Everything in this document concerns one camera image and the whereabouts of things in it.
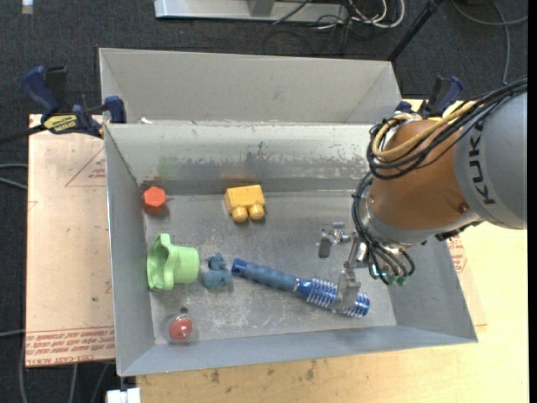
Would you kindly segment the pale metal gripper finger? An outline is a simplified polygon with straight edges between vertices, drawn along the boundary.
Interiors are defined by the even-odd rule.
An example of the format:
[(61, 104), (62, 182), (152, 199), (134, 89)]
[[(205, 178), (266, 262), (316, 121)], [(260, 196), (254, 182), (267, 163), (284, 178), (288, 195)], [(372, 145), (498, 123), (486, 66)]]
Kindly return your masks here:
[(355, 232), (349, 233), (344, 222), (333, 222), (321, 229), (320, 240), (317, 243), (317, 255), (320, 259), (327, 259), (331, 248), (335, 245), (352, 243), (356, 239)]
[(337, 295), (334, 303), (336, 312), (355, 312), (359, 307), (362, 282), (357, 279), (355, 268), (345, 261), (337, 282)]

